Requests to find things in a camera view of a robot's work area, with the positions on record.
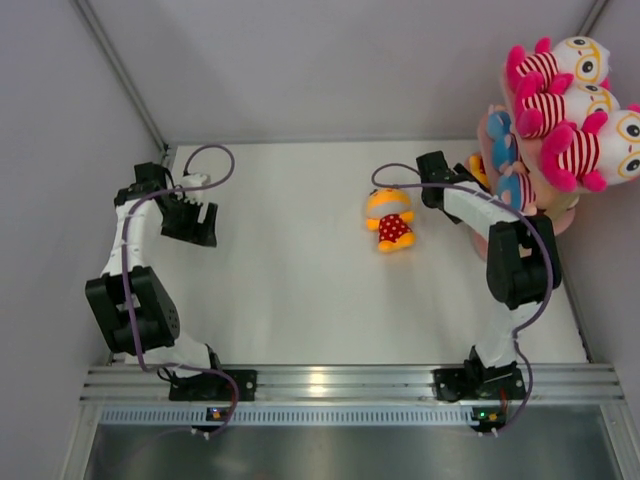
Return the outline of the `yellow bear plush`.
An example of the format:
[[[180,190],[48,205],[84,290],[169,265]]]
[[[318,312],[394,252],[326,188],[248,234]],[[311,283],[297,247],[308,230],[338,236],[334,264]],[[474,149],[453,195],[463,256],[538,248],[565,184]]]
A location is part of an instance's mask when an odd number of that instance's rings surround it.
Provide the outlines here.
[[[479,153],[472,154],[468,158],[468,170],[486,190],[490,189],[490,182],[484,167],[483,157]]]
[[[416,235],[411,228],[415,212],[409,195],[401,189],[373,190],[365,205],[365,226],[377,233],[377,248],[392,253],[412,247]]]

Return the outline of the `boy plush black hair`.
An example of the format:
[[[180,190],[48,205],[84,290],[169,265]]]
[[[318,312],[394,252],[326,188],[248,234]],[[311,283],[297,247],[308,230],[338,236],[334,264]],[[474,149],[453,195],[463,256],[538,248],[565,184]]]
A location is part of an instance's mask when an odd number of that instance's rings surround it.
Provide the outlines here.
[[[537,196],[527,172],[508,168],[498,180],[497,196],[525,215],[538,212]]]

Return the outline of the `pink panda plush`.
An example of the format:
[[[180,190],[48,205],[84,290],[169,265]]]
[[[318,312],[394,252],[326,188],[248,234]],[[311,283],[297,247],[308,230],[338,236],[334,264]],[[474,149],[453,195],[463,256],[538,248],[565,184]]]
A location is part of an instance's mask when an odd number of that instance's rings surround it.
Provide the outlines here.
[[[511,48],[505,62],[505,77],[512,92],[529,74],[537,85],[548,90],[558,81],[610,87],[610,51],[596,40],[573,36],[553,45],[549,37],[541,38],[533,51],[522,45]]]
[[[542,141],[539,169],[559,191],[602,192],[639,177],[639,106],[563,122]]]
[[[577,126],[593,113],[620,109],[616,97],[597,84],[572,84],[543,91],[534,75],[525,77],[516,89],[514,129],[522,138],[547,136],[562,123]]]

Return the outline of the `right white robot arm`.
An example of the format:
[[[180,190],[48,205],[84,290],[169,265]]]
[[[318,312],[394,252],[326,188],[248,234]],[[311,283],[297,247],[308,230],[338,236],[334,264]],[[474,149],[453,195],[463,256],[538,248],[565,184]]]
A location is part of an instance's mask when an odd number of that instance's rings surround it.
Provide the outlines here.
[[[416,165],[423,204],[486,241],[486,282],[495,301],[463,364],[435,371],[436,396],[447,402],[501,394],[521,400],[528,377],[518,367],[524,360],[519,334],[542,316],[562,281],[553,223],[490,195],[463,165],[448,166],[440,151],[418,157]]]

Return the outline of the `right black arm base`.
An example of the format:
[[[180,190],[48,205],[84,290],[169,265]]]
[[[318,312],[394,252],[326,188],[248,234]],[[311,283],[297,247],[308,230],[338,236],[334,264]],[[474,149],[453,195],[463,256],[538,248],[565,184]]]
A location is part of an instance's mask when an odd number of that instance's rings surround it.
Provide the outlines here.
[[[516,365],[489,369],[443,368],[434,372],[435,395],[449,403],[462,400],[523,400],[526,389]]]

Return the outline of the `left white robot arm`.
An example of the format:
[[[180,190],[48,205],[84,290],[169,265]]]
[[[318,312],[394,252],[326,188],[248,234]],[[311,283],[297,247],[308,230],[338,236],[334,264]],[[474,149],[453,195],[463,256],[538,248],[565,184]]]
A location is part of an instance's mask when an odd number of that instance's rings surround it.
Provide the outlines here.
[[[99,330],[114,354],[135,359],[142,370],[169,381],[191,378],[204,399],[219,397],[226,376],[213,349],[181,330],[177,306],[152,266],[160,237],[195,246],[217,245],[218,207],[203,199],[215,187],[206,174],[185,171],[178,183],[155,163],[138,164],[135,180],[114,198],[114,241],[99,276],[85,296]]]

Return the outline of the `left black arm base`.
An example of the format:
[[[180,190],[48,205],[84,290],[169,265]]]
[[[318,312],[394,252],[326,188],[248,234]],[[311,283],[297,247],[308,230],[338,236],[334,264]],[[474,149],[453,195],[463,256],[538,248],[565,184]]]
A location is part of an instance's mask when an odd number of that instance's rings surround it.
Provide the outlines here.
[[[196,374],[191,377],[180,378],[168,369],[158,373],[158,377],[170,384],[169,399],[171,401],[233,401],[252,402],[255,400],[258,372],[250,369],[225,370],[232,378],[239,394],[235,395],[231,383],[219,376],[210,374]]]

